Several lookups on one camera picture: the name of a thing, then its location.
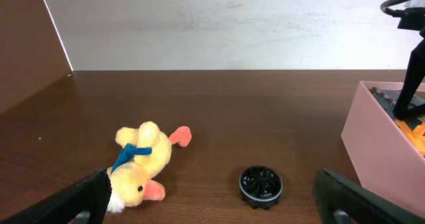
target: white tuft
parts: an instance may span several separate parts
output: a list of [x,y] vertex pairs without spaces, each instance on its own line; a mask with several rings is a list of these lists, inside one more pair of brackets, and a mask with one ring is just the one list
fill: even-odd
[[124,210],[124,202],[118,197],[115,191],[112,191],[111,198],[109,199],[108,208],[106,211],[111,213],[120,213]]

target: white edge strip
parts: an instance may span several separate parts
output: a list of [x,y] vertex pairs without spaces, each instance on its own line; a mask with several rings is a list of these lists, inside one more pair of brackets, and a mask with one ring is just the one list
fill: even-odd
[[56,34],[58,35],[60,44],[62,45],[62,49],[64,50],[65,57],[66,57],[66,59],[68,61],[69,67],[71,68],[71,71],[74,71],[74,69],[72,68],[71,62],[69,61],[68,53],[66,53],[66,49],[65,49],[64,43],[62,42],[62,39],[60,38],[60,34],[58,32],[58,28],[56,27],[56,24],[54,23],[54,19],[53,19],[52,13],[50,12],[50,9],[48,8],[48,5],[47,5],[46,0],[43,0],[43,1],[44,1],[44,5],[46,5],[46,9],[47,9],[48,15],[50,15],[50,19],[52,20],[53,27],[54,27],[54,29],[56,31]]

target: stuffed animal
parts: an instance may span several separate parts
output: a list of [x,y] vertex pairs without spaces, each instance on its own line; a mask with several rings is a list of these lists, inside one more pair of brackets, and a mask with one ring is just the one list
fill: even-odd
[[143,200],[161,201],[165,189],[152,178],[168,164],[171,146],[186,147],[191,138],[186,126],[167,137],[153,122],[145,122],[137,129],[118,130],[116,142],[123,150],[114,166],[108,168],[112,186],[108,211],[120,213],[124,207],[139,205]]

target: blue ribbon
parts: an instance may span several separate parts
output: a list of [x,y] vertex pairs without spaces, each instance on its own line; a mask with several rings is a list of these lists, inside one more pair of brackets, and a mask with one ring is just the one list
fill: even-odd
[[120,155],[112,166],[111,173],[126,162],[130,161],[134,155],[150,155],[152,154],[152,148],[137,148],[132,144],[127,144]]

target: brown tabletop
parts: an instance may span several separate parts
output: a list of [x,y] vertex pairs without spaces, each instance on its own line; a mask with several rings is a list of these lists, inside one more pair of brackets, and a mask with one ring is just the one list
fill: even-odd
[[[319,223],[316,171],[358,182],[340,135],[359,80],[404,71],[75,72],[0,116],[0,219],[111,166],[116,131],[152,120],[169,134],[191,127],[155,178],[166,198],[104,223]],[[253,210],[238,178],[253,165],[284,182],[277,206]]]

